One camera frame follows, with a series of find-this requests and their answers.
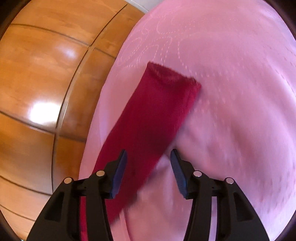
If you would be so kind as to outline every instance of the silver screw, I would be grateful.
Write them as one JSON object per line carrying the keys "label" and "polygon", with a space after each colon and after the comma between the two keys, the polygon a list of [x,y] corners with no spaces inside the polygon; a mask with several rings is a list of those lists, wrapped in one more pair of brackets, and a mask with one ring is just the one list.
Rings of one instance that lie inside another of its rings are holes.
{"label": "silver screw", "polygon": [[102,176],[105,175],[105,172],[102,171],[102,170],[100,170],[100,171],[97,171],[97,172],[96,172],[96,175],[97,175],[98,177],[102,177]]}
{"label": "silver screw", "polygon": [[69,184],[71,182],[72,182],[72,178],[70,178],[70,177],[67,177],[64,179],[64,183],[66,183],[66,184]]}
{"label": "silver screw", "polygon": [[201,177],[202,176],[202,172],[201,171],[194,171],[193,175],[196,177]]}
{"label": "silver screw", "polygon": [[231,177],[226,178],[228,184],[234,184],[234,180]]}

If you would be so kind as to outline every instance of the pink bedspread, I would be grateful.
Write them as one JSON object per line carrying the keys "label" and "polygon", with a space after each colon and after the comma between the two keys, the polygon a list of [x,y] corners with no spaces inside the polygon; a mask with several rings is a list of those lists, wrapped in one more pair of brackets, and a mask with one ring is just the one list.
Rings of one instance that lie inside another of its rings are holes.
{"label": "pink bedspread", "polygon": [[[178,191],[174,147],[211,178],[233,177],[271,241],[296,210],[296,41],[262,0],[165,0],[134,27],[108,75],[81,163],[88,177],[147,62],[193,76],[201,94],[114,240],[182,241],[191,201]],[[210,241],[215,240],[213,204]]]}

